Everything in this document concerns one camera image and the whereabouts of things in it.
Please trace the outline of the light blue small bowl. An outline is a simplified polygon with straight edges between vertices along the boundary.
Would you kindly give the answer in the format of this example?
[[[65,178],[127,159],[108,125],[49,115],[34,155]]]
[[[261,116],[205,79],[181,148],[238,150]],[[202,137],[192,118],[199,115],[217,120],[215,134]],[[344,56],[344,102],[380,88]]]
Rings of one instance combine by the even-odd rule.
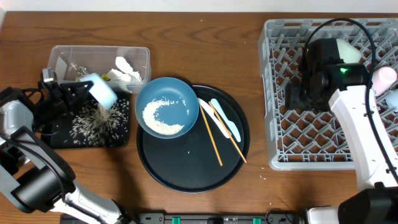
[[[115,102],[117,102],[118,98],[115,92],[97,73],[84,76],[80,78],[80,81],[93,82],[90,93],[104,109],[110,110]]]

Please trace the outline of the white napkin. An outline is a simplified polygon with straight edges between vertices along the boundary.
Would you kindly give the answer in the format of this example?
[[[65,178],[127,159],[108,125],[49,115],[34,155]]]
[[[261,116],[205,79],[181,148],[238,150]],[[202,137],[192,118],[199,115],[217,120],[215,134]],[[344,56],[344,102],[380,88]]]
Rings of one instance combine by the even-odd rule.
[[[107,74],[102,76],[105,81],[129,83],[142,81],[140,73],[138,71],[134,71],[124,57],[116,57],[115,65],[116,68],[112,68]]]

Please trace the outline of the pink cup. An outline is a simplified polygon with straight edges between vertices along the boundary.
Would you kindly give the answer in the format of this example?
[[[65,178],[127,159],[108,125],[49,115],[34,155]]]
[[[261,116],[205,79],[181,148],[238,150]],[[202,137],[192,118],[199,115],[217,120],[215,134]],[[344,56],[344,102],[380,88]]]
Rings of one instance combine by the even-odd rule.
[[[375,96],[382,95],[397,80],[397,72],[391,67],[381,67],[373,73],[372,89]]]

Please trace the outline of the light blue cup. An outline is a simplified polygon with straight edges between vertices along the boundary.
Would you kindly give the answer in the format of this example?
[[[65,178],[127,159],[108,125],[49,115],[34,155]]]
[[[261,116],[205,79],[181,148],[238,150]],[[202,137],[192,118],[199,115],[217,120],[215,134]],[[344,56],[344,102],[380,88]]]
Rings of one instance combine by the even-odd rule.
[[[391,94],[386,97],[386,105],[388,108],[395,108],[397,112],[398,107],[398,89],[394,90]]]

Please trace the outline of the silver yellow snack wrapper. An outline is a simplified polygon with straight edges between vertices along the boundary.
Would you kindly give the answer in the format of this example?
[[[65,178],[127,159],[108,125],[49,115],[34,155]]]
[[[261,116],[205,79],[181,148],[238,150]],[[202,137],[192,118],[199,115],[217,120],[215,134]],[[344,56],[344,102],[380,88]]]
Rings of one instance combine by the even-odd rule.
[[[88,69],[85,67],[78,67],[77,73],[78,73],[77,78],[82,78],[90,74]]]

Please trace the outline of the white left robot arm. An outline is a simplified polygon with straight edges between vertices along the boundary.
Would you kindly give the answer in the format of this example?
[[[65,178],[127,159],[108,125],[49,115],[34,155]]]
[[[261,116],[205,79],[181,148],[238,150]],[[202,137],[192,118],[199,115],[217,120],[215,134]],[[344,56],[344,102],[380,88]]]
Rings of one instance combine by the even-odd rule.
[[[117,96],[96,73],[78,82],[59,83],[50,68],[37,88],[7,87],[1,91],[1,193],[25,213],[61,212],[85,223],[135,223],[112,199],[81,186],[69,164],[36,133],[62,116],[73,116],[92,97],[99,104],[98,122]]]

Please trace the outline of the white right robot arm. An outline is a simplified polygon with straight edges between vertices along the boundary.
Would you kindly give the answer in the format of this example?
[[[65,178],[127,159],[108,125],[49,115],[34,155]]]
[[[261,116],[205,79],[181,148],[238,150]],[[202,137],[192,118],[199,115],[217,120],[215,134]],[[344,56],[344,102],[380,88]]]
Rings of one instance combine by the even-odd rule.
[[[318,39],[304,51],[303,77],[286,88],[288,109],[330,110],[345,135],[359,192],[337,207],[310,208],[307,223],[397,223],[397,154],[376,97],[396,80],[391,67],[372,75],[361,52],[341,39]]]

